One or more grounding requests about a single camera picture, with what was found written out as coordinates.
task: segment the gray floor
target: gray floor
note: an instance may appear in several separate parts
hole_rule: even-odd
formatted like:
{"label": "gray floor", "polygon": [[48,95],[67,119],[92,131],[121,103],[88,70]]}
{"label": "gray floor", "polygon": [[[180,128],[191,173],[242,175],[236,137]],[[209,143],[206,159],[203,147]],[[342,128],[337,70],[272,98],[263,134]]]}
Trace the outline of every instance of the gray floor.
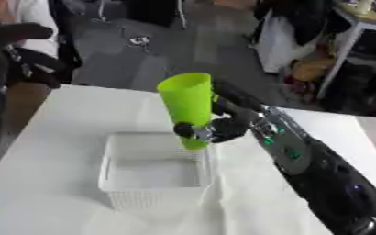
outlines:
{"label": "gray floor", "polygon": [[[256,25],[252,12],[185,3],[189,26],[183,30],[179,19],[171,28],[126,20],[121,7],[108,7],[108,18],[115,16],[111,24],[90,20],[92,10],[76,18],[77,45],[85,63],[74,82],[154,92],[157,83],[173,74],[211,73],[267,104],[288,106],[277,78],[262,72],[242,36]],[[148,51],[128,43],[141,35],[151,37]]]}

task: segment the table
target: table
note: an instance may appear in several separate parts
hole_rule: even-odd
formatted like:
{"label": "table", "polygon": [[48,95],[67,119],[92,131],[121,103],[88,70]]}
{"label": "table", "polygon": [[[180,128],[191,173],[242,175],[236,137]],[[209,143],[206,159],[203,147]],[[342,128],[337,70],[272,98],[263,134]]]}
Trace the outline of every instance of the table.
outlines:
{"label": "table", "polygon": [[[376,186],[376,149],[353,116],[286,109]],[[171,131],[157,94],[64,85],[0,162],[0,235],[329,235],[248,134],[216,145],[218,178],[188,214],[114,212],[97,187],[107,136]]]}
{"label": "table", "polygon": [[355,13],[354,6],[347,3],[339,3],[334,8],[335,11],[344,17],[352,26],[348,32],[348,36],[342,43],[339,52],[337,53],[337,60],[332,69],[327,74],[324,82],[319,89],[318,98],[323,98],[326,95],[326,90],[332,81],[337,76],[337,72],[341,68],[343,62],[348,57],[350,50],[355,43],[360,39],[364,30],[376,30],[376,12],[370,11],[367,15],[358,15]]}

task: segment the person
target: person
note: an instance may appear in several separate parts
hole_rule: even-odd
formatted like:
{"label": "person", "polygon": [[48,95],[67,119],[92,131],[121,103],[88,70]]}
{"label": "person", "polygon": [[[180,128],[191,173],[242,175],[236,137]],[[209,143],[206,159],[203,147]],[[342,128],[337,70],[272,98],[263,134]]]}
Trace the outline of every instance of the person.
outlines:
{"label": "person", "polygon": [[47,0],[0,0],[0,24],[39,23],[51,28],[53,35],[49,39],[27,39],[18,43],[19,46],[42,52],[58,58],[58,28],[50,14]]}

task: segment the black jacket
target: black jacket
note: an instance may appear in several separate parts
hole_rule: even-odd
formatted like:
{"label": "black jacket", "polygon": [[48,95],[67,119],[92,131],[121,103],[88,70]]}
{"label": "black jacket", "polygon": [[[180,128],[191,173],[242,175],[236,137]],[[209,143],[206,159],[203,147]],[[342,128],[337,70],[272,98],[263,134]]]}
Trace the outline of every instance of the black jacket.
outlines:
{"label": "black jacket", "polygon": [[332,0],[265,0],[256,6],[254,15],[261,20],[270,10],[275,17],[288,19],[294,27],[296,43],[303,46],[324,29]]}

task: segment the table leg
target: table leg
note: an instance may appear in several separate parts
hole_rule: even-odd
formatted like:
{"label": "table leg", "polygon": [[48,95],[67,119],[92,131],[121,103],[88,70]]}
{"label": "table leg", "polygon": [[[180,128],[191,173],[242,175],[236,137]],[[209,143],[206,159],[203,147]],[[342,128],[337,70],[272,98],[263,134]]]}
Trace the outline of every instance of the table leg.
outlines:
{"label": "table leg", "polygon": [[352,47],[355,45],[357,40],[362,35],[363,30],[364,28],[362,27],[360,22],[351,30],[351,33],[349,34],[347,40],[344,42],[344,45],[342,46],[337,55],[337,60],[335,61],[334,66],[327,74],[324,82],[322,82],[321,84],[321,88],[319,89],[319,93],[317,96],[318,99],[324,98],[327,88],[332,83],[332,81],[334,81],[337,72],[344,63],[345,59],[348,57],[348,54]]}

